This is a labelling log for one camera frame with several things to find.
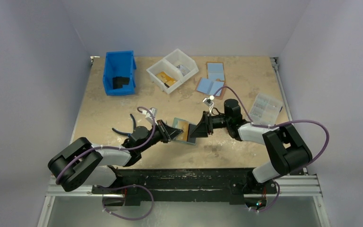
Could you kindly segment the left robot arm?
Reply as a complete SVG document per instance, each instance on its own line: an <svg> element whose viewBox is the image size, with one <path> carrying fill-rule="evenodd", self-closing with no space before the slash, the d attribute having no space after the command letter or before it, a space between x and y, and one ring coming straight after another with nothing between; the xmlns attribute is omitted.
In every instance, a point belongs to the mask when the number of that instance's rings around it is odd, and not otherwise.
<svg viewBox="0 0 363 227"><path fill-rule="evenodd" d="M158 120L152 129L138 126L119 147L98 146L80 137L48 162L48 169L56 177L56 184L71 192L83 185L99 166L129 167L142 158L153 145L175 140L182 129L173 128Z"/></svg>

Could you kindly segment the credit card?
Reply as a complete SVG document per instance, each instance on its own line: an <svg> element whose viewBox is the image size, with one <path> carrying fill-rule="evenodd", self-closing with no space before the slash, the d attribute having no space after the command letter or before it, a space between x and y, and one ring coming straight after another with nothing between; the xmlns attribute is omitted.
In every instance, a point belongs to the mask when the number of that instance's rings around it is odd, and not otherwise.
<svg viewBox="0 0 363 227"><path fill-rule="evenodd" d="M190 70L182 64L177 65L176 68L182 73L183 76L186 76L188 73L190 73Z"/></svg>

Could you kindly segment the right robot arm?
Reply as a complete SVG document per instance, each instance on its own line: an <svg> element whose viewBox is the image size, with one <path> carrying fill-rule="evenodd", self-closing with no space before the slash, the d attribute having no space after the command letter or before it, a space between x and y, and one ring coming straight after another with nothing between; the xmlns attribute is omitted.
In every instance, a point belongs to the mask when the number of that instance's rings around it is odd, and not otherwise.
<svg viewBox="0 0 363 227"><path fill-rule="evenodd" d="M284 176L312 161L312 153L292 124L274 129L256 127L245 120L236 99L224 101L224 112L212 115L204 111L200 122L190 132L192 138L206 138L215 129L225 128L237 141L264 145L270 161L247 173L245 189L259 192L265 183Z"/></svg>

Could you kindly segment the green card holder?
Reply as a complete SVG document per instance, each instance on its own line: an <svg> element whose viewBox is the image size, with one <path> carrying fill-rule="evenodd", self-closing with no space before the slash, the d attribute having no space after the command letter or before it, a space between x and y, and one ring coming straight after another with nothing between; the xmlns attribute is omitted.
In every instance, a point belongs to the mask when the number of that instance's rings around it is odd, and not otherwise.
<svg viewBox="0 0 363 227"><path fill-rule="evenodd" d="M195 145L196 144L196 138L192 138L190 134L196 127L195 124L190 123L189 121L186 121L184 119L180 118L174 118L173 120L173 127L177 129L181 129L183 132L178 135L175 139L177 142Z"/></svg>

